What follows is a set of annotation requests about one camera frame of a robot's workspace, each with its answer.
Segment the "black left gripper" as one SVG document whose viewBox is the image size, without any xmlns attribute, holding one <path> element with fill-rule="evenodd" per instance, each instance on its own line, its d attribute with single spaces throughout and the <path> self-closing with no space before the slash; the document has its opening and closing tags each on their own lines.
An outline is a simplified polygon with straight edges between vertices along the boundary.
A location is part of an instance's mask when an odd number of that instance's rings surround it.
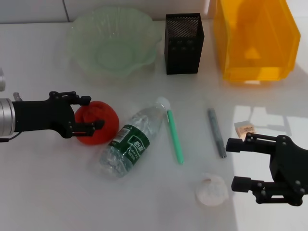
<svg viewBox="0 0 308 231">
<path fill-rule="evenodd" d="M 92 137 L 94 132 L 104 127 L 104 120 L 78 123 L 74 119 L 71 105 L 86 106 L 90 96 L 79 96 L 75 91 L 51 91 L 44 101 L 15 101 L 14 132 L 53 130 L 63 138 Z"/>
</svg>

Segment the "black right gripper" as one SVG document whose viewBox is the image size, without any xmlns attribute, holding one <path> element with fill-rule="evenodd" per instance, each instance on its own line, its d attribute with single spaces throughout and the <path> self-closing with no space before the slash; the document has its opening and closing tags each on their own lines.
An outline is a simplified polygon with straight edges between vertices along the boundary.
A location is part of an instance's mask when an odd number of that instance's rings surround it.
<svg viewBox="0 0 308 231">
<path fill-rule="evenodd" d="M 308 193 L 308 151 L 290 137 L 247 133 L 244 140 L 229 138 L 226 151 L 271 154 L 269 167 L 274 182 L 235 176 L 231 184 L 234 192 L 251 191 L 257 204 L 302 205 Z"/>
</svg>

